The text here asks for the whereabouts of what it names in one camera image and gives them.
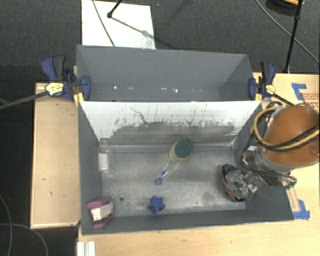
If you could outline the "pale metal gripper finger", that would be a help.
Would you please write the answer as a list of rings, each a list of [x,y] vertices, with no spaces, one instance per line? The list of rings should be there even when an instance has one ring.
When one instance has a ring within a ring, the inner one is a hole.
[[[258,188],[251,184],[249,186],[236,187],[233,191],[233,196],[238,201],[249,201],[257,190]]]
[[[226,184],[240,183],[241,185],[248,185],[250,183],[248,177],[242,172],[232,172],[225,175]]]

